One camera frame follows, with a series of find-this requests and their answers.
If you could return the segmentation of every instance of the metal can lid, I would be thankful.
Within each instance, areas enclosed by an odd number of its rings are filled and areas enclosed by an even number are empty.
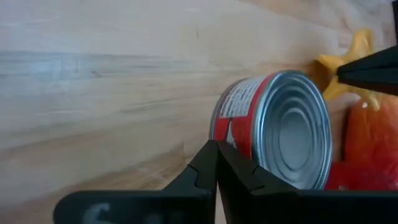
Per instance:
[[[322,94],[303,73],[280,72],[256,104],[252,158],[298,189],[323,189],[331,165],[330,121]]]

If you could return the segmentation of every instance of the light wooden surface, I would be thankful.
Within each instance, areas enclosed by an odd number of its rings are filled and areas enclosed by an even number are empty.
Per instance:
[[[395,44],[380,0],[0,1],[0,222],[51,223],[71,190],[164,187],[230,83],[293,68],[323,89],[313,60],[362,27]],[[335,149],[352,98],[329,103]]]

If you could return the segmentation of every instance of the wood grain surface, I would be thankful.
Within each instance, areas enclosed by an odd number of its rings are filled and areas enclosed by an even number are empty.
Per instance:
[[[0,222],[51,223],[78,189],[161,189],[228,85],[299,69],[323,90],[317,55],[362,27],[396,44],[383,0],[0,1]],[[335,159],[355,99],[328,103]]]

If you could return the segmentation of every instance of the yellow toy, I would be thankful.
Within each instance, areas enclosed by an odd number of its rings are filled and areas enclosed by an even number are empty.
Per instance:
[[[333,78],[331,79],[330,84],[323,92],[323,97],[325,100],[331,100],[343,93],[351,92],[358,94],[372,109],[378,110],[380,108],[381,93],[340,84],[338,83],[338,77],[335,75],[339,66],[366,57],[372,54],[373,50],[372,31],[368,29],[361,29],[354,34],[351,47],[343,56],[319,56],[318,61],[333,73]]]

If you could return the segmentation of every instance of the tin can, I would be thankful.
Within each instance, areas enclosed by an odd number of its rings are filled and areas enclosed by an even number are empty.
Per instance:
[[[217,102],[210,139],[226,140],[298,189],[323,189],[332,141],[325,101],[300,71],[239,80]]]

